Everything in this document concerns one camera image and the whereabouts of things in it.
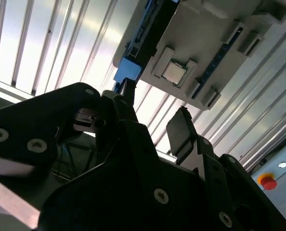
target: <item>emergency stop button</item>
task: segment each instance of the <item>emergency stop button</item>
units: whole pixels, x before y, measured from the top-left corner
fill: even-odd
[[[260,180],[260,184],[266,190],[272,190],[272,189],[274,189],[277,186],[277,182],[271,176],[263,177]]]

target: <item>cable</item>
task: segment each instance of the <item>cable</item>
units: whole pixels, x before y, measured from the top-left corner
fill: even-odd
[[[63,149],[65,150],[65,152],[67,153],[67,155],[69,156],[72,169],[73,169],[73,171],[74,171],[74,173],[75,173],[75,177],[77,177],[78,175],[77,175],[77,171],[76,171],[75,162],[74,162],[74,159],[72,158],[72,154],[71,154],[71,152],[70,152],[69,147],[68,147],[68,145],[66,145],[66,144],[63,144],[62,147],[63,147]]]
[[[59,174],[60,174],[60,170],[61,170],[61,164],[62,164],[62,157],[63,157],[63,149],[61,149],[61,157],[60,157],[60,161],[58,163],[58,167],[57,167],[57,173],[56,173],[56,176],[58,177]]]

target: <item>black plastic part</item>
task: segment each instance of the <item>black plastic part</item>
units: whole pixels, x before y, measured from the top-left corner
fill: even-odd
[[[97,90],[76,83],[0,109],[0,128],[9,134],[0,142],[0,176],[37,176],[48,169],[57,157],[56,144],[82,134],[74,130],[76,113],[87,108],[97,116],[99,99]],[[41,154],[30,151],[31,139],[43,140],[47,149]]]
[[[195,224],[196,230],[205,230],[209,218],[205,216],[199,178],[177,166],[159,163],[172,185],[169,203],[171,198],[176,203],[171,214],[150,210],[131,159],[119,156],[52,194],[43,207],[38,230],[176,231],[189,230],[195,220],[200,221]]]
[[[242,165],[228,154],[223,154],[219,158],[219,162],[227,171],[228,188],[233,196],[235,213],[240,212],[240,208],[242,208],[243,217],[251,218],[247,225],[252,224],[252,227],[248,230],[286,231],[286,219]]]
[[[133,105],[135,87],[136,87],[136,82],[134,80],[129,78],[124,78],[117,92],[124,97],[127,103]]]
[[[176,112],[168,122],[167,133],[172,155],[178,158],[177,162],[179,163],[193,150],[193,143],[198,136],[187,108],[181,107]]]

